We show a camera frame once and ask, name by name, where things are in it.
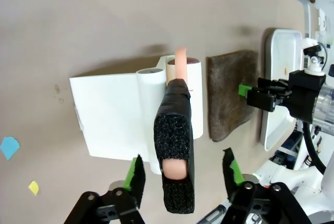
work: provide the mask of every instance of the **blue paper piece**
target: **blue paper piece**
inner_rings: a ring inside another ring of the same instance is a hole
[[[19,142],[13,137],[4,137],[0,145],[0,149],[4,153],[7,160],[9,160],[19,148]]]

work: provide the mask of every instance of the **black sponge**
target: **black sponge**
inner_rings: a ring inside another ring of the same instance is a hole
[[[163,159],[182,159],[188,164],[188,175],[183,180],[171,180],[162,174],[164,204],[167,211],[174,214],[191,214],[195,208],[191,117],[186,82],[182,79],[170,81],[154,121],[154,145],[161,169]]]

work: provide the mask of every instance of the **yellow sticky note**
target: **yellow sticky note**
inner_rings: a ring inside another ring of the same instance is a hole
[[[28,188],[35,196],[37,195],[38,190],[40,189],[36,181],[32,181],[28,186]]]

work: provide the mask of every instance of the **white paper roll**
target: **white paper roll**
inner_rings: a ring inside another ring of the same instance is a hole
[[[166,83],[176,78],[175,56],[166,57]],[[187,58],[187,85],[192,107],[193,137],[198,139],[203,135],[203,97],[202,97],[202,67],[195,58]]]
[[[166,91],[166,74],[160,68],[147,68],[136,73],[142,125],[145,134],[151,171],[161,174],[154,147],[153,125],[158,108]]]

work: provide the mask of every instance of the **folded brown towel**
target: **folded brown towel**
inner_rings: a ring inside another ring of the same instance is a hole
[[[258,53],[242,50],[207,58],[209,133],[214,142],[224,140],[256,112],[238,94],[240,83],[257,85]]]

